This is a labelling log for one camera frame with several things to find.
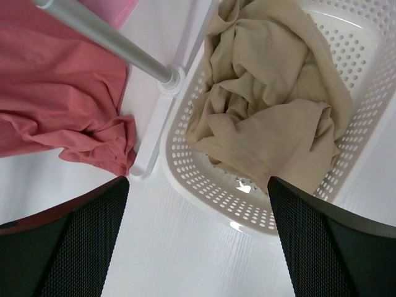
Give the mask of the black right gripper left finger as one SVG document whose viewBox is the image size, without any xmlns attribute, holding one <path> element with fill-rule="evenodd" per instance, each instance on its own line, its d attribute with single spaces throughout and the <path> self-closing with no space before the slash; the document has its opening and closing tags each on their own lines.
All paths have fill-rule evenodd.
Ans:
<svg viewBox="0 0 396 297">
<path fill-rule="evenodd" d="M 1 225 L 1 296 L 101 296 L 129 193 L 117 177 Z"/>
</svg>

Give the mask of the beige t shirt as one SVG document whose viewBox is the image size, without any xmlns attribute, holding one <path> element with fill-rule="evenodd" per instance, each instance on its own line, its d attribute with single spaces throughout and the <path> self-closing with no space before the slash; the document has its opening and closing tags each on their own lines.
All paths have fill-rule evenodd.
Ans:
<svg viewBox="0 0 396 297">
<path fill-rule="evenodd" d="M 330 46 L 297 1 L 221 1 L 204 41 L 189 146 L 263 191 L 277 176 L 313 193 L 352 114 Z"/>
</svg>

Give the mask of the light pink t shirt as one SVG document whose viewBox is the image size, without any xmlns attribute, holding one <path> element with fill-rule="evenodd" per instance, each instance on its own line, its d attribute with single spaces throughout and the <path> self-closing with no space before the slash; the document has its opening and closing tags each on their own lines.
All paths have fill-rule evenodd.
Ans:
<svg viewBox="0 0 396 297">
<path fill-rule="evenodd" d="M 79 2 L 115 29 L 120 29 L 138 4 L 138 0 L 79 0 Z"/>
</svg>

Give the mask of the coral red t shirt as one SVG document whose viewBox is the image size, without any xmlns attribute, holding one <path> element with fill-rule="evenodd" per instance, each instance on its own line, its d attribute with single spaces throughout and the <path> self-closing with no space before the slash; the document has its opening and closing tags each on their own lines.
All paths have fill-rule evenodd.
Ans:
<svg viewBox="0 0 396 297">
<path fill-rule="evenodd" d="M 86 41 L 1 27 L 1 156 L 60 149 L 65 161 L 127 175 L 134 118 L 121 116 L 125 62 Z"/>
</svg>

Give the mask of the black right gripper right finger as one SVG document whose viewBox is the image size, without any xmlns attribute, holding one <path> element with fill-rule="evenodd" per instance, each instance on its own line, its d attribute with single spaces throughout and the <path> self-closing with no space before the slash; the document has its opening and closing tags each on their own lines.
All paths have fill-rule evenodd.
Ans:
<svg viewBox="0 0 396 297">
<path fill-rule="evenodd" d="M 395 227 L 272 176 L 272 212 L 296 296 L 395 296 Z"/>
</svg>

